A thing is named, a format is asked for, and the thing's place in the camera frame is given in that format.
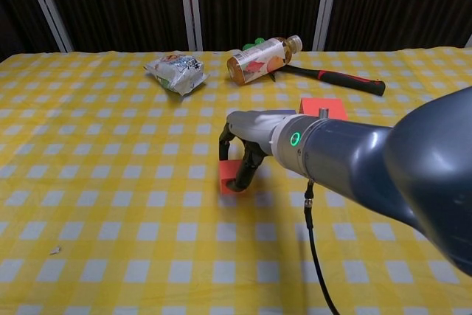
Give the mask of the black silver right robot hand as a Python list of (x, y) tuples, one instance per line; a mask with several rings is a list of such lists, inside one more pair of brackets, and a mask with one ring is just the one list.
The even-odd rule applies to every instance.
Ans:
[(291, 115), (272, 114), (271, 111), (233, 111), (227, 116), (218, 138), (219, 160), (229, 160), (229, 148), (233, 139), (238, 138), (244, 147), (236, 178), (226, 184), (230, 190), (246, 190), (264, 158), (272, 155), (273, 131), (283, 119)]

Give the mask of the small red foam cube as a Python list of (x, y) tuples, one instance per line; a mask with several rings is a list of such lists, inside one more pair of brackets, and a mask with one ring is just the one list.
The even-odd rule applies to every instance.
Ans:
[(218, 162), (219, 187), (222, 195), (240, 193), (240, 191), (230, 190), (226, 184), (236, 178), (241, 162), (241, 159), (230, 159)]

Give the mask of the large red block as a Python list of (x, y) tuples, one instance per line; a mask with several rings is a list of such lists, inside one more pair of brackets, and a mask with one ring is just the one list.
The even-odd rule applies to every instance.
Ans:
[(320, 109), (327, 109), (327, 117), (336, 120), (348, 120), (344, 104), (335, 98), (302, 98), (299, 113), (317, 117)]

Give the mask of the plastic tea bottle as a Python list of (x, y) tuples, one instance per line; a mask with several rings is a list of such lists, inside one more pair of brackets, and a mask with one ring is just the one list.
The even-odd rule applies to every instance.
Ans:
[(298, 35), (270, 38), (230, 57), (226, 63), (229, 76), (236, 84), (245, 85), (289, 64), (302, 47)]

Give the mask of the green toy block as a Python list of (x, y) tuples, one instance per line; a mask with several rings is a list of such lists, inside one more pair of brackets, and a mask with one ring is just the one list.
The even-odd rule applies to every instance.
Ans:
[(264, 38), (256, 38), (252, 43), (249, 43), (249, 44), (245, 44), (242, 48), (243, 51), (246, 51), (247, 49), (250, 49), (256, 45), (259, 45), (263, 42), (265, 42), (266, 40)]

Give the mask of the white snack bag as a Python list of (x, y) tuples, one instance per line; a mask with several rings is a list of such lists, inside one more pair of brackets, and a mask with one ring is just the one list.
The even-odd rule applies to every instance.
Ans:
[(192, 55), (165, 55), (144, 65), (166, 90), (185, 96), (200, 86), (208, 75), (204, 64)]

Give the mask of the black red hammer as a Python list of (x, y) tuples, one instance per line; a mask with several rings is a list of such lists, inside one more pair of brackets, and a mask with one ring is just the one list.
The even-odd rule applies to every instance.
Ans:
[(277, 69), (276, 72), (286, 72), (293, 75), (301, 75), (318, 80), (323, 83), (329, 83), (334, 86), (340, 86), (357, 91), (366, 92), (382, 97), (386, 90), (385, 82), (381, 80), (369, 80), (362, 77), (356, 77), (340, 72), (326, 70), (303, 69), (296, 66), (286, 65)]

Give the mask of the yellow white checkered tablecloth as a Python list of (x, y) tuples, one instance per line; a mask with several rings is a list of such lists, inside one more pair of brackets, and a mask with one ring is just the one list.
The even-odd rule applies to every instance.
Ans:
[(199, 52), (208, 78), (180, 97), (146, 75), (158, 57), (0, 62), (0, 315), (331, 315), (310, 255), (306, 181), (266, 159), (247, 191), (220, 193), (227, 114), (324, 97), (351, 120), (394, 125), (472, 86), (472, 49), (293, 59), (382, 80), (382, 97), (286, 73), (238, 86), (228, 53)]

